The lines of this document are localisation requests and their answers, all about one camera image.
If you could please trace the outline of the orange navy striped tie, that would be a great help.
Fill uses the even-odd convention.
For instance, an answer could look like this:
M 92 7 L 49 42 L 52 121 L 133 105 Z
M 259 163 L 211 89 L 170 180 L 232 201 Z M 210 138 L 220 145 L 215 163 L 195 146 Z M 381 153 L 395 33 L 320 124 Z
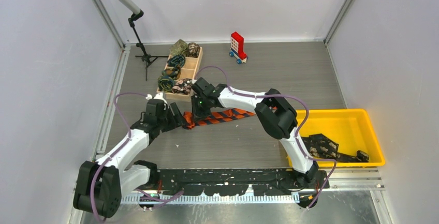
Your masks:
M 247 117 L 252 117 L 255 114 L 249 111 L 245 111 L 242 109 L 231 108 L 225 111 L 220 112 L 212 112 L 211 115 L 203 118 L 202 120 L 196 120 L 194 113 L 192 112 L 184 112 L 183 117 L 186 121 L 183 124 L 183 128 L 187 130 L 191 130 L 197 126 L 205 126 L 205 125 L 213 125 L 225 122 L 231 122 L 235 120 L 240 120 Z

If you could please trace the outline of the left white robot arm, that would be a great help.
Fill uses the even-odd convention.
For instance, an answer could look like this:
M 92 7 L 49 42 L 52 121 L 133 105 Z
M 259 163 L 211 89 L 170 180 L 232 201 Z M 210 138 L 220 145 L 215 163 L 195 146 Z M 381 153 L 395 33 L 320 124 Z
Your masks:
M 79 169 L 73 207 L 77 210 L 111 218 L 121 201 L 143 186 L 154 189 L 159 182 L 157 165 L 133 159 L 162 132 L 183 126 L 185 119 L 178 105 L 155 97 L 147 102 L 138 121 L 127 135 L 105 156 L 85 161 Z

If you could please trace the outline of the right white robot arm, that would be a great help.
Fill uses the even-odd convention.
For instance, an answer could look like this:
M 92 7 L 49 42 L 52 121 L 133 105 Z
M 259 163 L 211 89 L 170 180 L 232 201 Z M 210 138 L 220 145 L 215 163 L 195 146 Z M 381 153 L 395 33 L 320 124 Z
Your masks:
M 198 119 L 206 118 L 212 108 L 236 108 L 255 114 L 264 131 L 279 140 L 292 162 L 296 183 L 309 188 L 316 182 L 318 164 L 299 134 L 297 112 L 286 96 L 275 89 L 268 92 L 248 92 L 226 84 L 214 86 L 199 78 L 192 86 L 192 112 Z

